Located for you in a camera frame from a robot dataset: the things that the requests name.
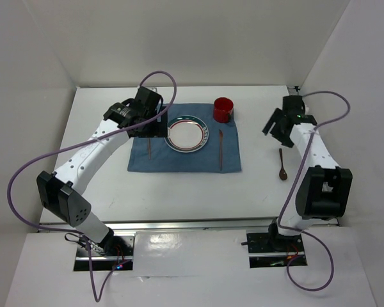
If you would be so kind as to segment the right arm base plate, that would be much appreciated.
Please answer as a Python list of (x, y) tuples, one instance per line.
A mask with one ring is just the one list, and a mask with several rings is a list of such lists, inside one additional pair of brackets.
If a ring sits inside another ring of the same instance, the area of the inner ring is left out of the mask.
[(247, 233), (241, 243), (248, 250), (250, 268), (275, 268), (291, 266), (307, 266), (305, 248), (301, 237), (288, 239), (272, 239), (269, 233)]

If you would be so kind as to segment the white plate green red rim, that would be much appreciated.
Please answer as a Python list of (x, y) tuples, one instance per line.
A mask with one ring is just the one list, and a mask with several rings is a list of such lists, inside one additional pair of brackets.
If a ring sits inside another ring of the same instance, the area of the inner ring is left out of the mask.
[(183, 154), (196, 152), (208, 142), (209, 128), (196, 116), (178, 116), (168, 122), (168, 136), (164, 140), (176, 152)]

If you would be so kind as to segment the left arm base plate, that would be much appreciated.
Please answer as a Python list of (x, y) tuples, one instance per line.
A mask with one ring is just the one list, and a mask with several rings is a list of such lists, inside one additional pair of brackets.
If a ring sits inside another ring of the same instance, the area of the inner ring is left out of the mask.
[[(119, 237), (118, 244), (109, 251), (104, 251), (90, 241), (93, 271), (110, 271), (112, 268), (116, 271), (133, 270), (135, 234), (124, 232)], [(73, 271), (88, 272), (90, 264), (85, 240), (78, 237), (72, 239), (72, 242), (77, 244)]]

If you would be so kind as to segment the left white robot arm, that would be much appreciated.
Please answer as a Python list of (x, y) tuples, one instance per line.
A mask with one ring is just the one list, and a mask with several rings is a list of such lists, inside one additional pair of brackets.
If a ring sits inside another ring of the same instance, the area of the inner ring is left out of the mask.
[(42, 206), (85, 235), (99, 255), (114, 253), (124, 242), (92, 212), (83, 193), (96, 172), (128, 140), (168, 135), (167, 115), (157, 115), (163, 110), (160, 94), (139, 87), (134, 98), (108, 108), (89, 145), (52, 173), (43, 171), (36, 179)]

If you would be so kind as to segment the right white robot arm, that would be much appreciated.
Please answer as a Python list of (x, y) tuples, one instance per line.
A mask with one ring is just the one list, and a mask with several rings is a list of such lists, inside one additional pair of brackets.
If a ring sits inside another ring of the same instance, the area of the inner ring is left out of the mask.
[(303, 98), (289, 95), (262, 130), (301, 155), (289, 195), (268, 228), (266, 242), (274, 251), (285, 251), (313, 224), (337, 219), (346, 211), (353, 175), (330, 155), (319, 128), (316, 119), (307, 114)]

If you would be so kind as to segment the copper knife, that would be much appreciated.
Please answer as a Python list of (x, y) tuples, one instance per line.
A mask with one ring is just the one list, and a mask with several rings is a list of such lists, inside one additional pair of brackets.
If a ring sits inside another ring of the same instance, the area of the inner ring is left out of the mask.
[(223, 170), (223, 131), (219, 129), (219, 167), (220, 171)]

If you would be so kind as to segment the blue cloth placemat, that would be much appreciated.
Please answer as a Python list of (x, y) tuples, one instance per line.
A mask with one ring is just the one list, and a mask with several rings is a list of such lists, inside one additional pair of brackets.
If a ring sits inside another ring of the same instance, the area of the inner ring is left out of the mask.
[(231, 119), (219, 123), (212, 104), (174, 104), (167, 138), (134, 138), (127, 170), (137, 173), (238, 173), (239, 134)]

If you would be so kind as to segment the red mug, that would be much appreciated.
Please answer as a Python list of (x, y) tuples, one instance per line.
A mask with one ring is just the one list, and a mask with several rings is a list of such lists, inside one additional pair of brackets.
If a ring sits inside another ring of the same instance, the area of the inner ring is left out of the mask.
[(213, 118), (219, 123), (231, 121), (234, 111), (234, 103), (226, 97), (217, 98), (213, 104)]

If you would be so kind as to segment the copper fork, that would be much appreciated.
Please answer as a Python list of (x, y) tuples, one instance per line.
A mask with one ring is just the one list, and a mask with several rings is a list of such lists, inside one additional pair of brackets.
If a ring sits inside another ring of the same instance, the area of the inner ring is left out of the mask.
[(151, 139), (147, 140), (148, 159), (151, 160)]

